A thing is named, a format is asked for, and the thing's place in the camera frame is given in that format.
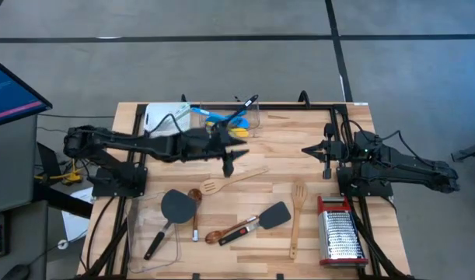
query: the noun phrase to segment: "slotted wooden spatula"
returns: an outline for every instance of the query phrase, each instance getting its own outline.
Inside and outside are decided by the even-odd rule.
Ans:
[[[292,202],[294,203],[294,222],[292,223],[291,247],[289,248],[289,257],[296,259],[298,255],[298,235],[299,235],[299,216],[301,215],[302,205],[305,203],[308,190],[305,182],[297,180],[292,187]]]
[[[214,194],[217,191],[220,191],[224,186],[235,183],[240,180],[247,179],[249,177],[253,177],[268,171],[267,167],[258,168],[256,170],[247,171],[238,175],[234,175],[230,178],[225,179],[209,179],[201,183],[199,186],[199,190],[203,194]]]

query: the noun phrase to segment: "computer monitor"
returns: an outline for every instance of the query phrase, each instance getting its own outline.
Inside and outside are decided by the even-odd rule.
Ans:
[[[49,101],[0,64],[0,125],[51,108]]]

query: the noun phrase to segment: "concrete floor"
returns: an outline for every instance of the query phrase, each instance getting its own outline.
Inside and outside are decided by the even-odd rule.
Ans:
[[[475,33],[475,0],[333,0],[341,35]],[[0,37],[330,34],[315,0],[5,0]],[[423,157],[475,143],[475,40],[342,41],[353,99],[377,132],[400,129]],[[0,44],[0,61],[53,104],[54,114],[114,114],[120,101],[342,101],[333,44],[321,41]],[[111,119],[39,117],[46,128],[110,127]],[[62,135],[39,131],[56,151]],[[388,141],[401,151],[396,139]],[[395,184],[398,220],[418,278],[475,279],[475,159],[452,163],[462,190]],[[64,238],[50,211],[49,244]],[[48,278],[72,277],[82,244],[48,258]]]

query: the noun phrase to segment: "butcher block tabletop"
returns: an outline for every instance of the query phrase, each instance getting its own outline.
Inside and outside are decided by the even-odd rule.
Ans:
[[[138,104],[118,104],[114,131],[132,132]],[[357,121],[367,131],[374,131],[366,103],[346,105],[350,119]],[[192,117],[194,125],[197,125],[197,118]],[[317,197],[340,197],[335,174],[337,164],[332,162],[332,179],[324,180],[323,163],[301,152],[301,149],[323,140],[323,127],[330,122],[328,111],[260,110],[259,120],[259,127],[250,132],[250,137],[244,138],[247,144],[233,148],[250,150],[234,162],[233,176],[262,167],[267,167],[268,171],[223,187],[215,194],[203,196],[197,210],[199,241],[192,240],[193,227],[190,220],[177,226],[177,248],[177,234],[175,227],[171,226],[150,261],[145,261],[143,256],[166,222],[160,210],[164,192],[176,189],[186,194],[190,189],[199,188],[201,182],[207,179],[223,178],[223,173],[221,160],[162,163],[147,156],[145,166],[148,168],[148,183],[145,195],[129,199],[125,209],[126,212],[132,210],[130,215],[133,213],[135,216],[133,222],[128,224],[130,260],[127,278],[190,279],[193,273],[200,274],[201,279],[275,279],[277,274],[283,274],[285,279],[358,278],[353,268],[324,268],[319,265]],[[357,128],[353,126],[351,130],[357,131]],[[125,151],[109,149],[108,152],[119,160],[127,158]],[[223,246],[205,243],[204,237],[211,231],[223,230],[252,215],[259,215],[279,201],[283,201],[291,216],[294,216],[291,192],[296,180],[304,181],[308,190],[299,220],[296,259],[289,257],[292,219],[272,229],[259,228]],[[83,259],[87,255],[92,228],[108,200],[109,198],[98,198],[94,204],[89,234],[82,251]],[[394,209],[381,198],[367,198],[367,202],[375,240],[398,269],[410,274]],[[118,199],[115,198],[97,226],[91,246],[91,264],[110,242],[117,203]],[[120,273],[123,242],[118,246],[115,256],[114,274]],[[361,242],[368,258],[368,249],[362,238]],[[372,273],[370,265],[365,270],[367,274]],[[83,273],[82,266],[78,273]]]

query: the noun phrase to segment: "black spatula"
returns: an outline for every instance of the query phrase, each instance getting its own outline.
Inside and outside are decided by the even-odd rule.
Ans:
[[[259,222],[254,223],[253,225],[244,226],[243,228],[230,233],[228,236],[221,238],[218,243],[220,243],[221,246],[243,235],[246,235],[248,232],[257,229],[260,226],[264,229],[271,229],[275,226],[283,224],[284,222],[287,222],[290,219],[291,214],[289,213],[287,206],[285,206],[283,201],[280,201],[261,213]]]
[[[161,213],[165,216],[168,222],[156,235],[156,238],[152,241],[151,246],[145,252],[144,259],[150,260],[152,254],[165,237],[165,232],[172,225],[172,223],[184,223],[192,219],[196,214],[196,201],[189,198],[187,195],[182,194],[176,190],[168,191],[161,200]]]

